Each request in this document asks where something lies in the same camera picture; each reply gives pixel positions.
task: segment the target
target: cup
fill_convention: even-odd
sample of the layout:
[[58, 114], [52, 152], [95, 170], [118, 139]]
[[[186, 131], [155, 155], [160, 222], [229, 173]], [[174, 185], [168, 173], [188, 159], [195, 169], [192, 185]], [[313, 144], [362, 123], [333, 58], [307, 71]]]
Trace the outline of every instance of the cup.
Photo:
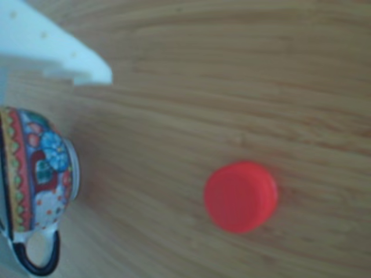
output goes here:
[[[47, 276], [59, 261], [60, 217], [78, 193], [78, 157], [72, 143], [38, 113], [0, 107], [0, 121], [0, 231], [23, 271]], [[49, 245], [41, 265], [26, 252], [36, 232]]]

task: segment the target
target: plastic cap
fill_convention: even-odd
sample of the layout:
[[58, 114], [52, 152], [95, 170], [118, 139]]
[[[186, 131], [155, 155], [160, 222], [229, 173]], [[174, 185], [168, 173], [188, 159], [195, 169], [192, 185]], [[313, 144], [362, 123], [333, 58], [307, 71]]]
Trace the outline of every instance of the plastic cap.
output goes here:
[[232, 233], [245, 233], [263, 224], [277, 204], [272, 175], [254, 162], [225, 166], [207, 181], [204, 201], [213, 222]]

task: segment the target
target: floral pattern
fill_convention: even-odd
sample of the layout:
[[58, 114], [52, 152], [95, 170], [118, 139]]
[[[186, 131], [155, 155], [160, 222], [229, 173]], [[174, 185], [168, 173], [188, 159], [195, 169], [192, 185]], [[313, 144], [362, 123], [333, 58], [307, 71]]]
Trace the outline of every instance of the floral pattern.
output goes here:
[[41, 137], [41, 148], [46, 160], [56, 171], [63, 172], [68, 168], [70, 160], [67, 148], [57, 133], [53, 131], [45, 132]]
[[30, 111], [0, 108], [0, 127], [13, 231], [45, 229], [70, 201], [73, 169], [67, 147], [47, 119]]

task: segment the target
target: blue flower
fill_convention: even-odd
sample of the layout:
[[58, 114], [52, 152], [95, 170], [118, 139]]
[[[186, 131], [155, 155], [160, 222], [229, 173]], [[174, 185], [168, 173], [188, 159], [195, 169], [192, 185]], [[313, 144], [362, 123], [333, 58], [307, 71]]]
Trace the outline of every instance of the blue flower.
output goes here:
[[43, 133], [41, 137], [41, 148], [44, 151], [46, 160], [53, 169], [58, 172], [66, 171], [70, 161], [68, 159], [67, 148], [58, 134], [52, 131]]

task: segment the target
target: cup rim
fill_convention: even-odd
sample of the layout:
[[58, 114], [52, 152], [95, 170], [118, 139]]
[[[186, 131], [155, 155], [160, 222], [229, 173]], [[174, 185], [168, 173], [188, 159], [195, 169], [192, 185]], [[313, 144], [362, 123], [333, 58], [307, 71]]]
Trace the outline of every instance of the cup rim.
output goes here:
[[69, 139], [64, 138], [63, 139], [68, 154], [71, 159], [72, 163], [72, 192], [71, 192], [71, 197], [70, 201], [73, 201], [76, 199], [77, 194], [79, 192], [79, 187], [80, 187], [80, 166], [79, 166], [79, 159], [75, 150], [74, 145]]

